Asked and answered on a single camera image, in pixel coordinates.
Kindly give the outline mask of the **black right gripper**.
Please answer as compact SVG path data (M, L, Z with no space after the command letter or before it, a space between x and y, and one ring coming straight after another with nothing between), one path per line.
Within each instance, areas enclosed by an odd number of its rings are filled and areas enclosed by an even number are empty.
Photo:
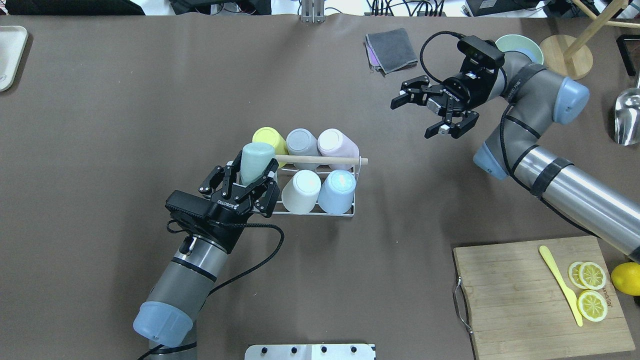
M412 103L425 106L430 111L445 111L446 98L454 100L454 116L462 120L458 123L448 121L446 117L425 130L424 137L449 134L453 139L466 134L476 125L478 112L470 111L483 105L501 93L501 75L499 70L466 70L442 80L441 84L430 84L427 75L405 80L399 95L391 100L390 109L398 109Z

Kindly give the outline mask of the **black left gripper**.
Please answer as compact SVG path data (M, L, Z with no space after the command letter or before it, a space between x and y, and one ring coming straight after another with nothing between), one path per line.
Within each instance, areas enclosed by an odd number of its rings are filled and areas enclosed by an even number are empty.
M275 180L279 163L272 158L258 178L247 186L238 185L240 160L216 166L199 186L209 202L198 221L198 234L220 245L227 254L235 248L243 226L253 214L270 218L281 193Z

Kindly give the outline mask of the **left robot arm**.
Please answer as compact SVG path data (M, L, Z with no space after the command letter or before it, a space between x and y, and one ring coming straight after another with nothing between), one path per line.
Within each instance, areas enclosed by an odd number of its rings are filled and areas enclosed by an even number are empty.
M260 114L217 124L213 141L234 144L263 126L338 127L374 159L352 219L277 216L254 224L222 205L213 237L197 235L151 290L134 328L164 344L160 357L195 342L220 346L207 359L238 359L246 343L373 342L384 359L461 359L461 335L445 287L455 236L480 229L487 178L471 146L425 140L421 125L390 111L305 120ZM445 350L453 346L454 350Z

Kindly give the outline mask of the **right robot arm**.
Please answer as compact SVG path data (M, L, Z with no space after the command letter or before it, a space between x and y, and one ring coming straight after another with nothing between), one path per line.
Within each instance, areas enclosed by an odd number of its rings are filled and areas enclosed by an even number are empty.
M588 96L584 85L523 52L469 50L457 74L440 84L407 80L390 106L423 106L437 116L426 137L457 138L480 120L481 106L506 100L474 162L638 262L639 153L590 134L598 130L590 121L579 125Z

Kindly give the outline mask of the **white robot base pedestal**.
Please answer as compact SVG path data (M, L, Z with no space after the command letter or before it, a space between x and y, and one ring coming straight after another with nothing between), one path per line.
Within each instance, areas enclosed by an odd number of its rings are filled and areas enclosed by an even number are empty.
M374 344L254 344L244 354L245 360L375 360Z

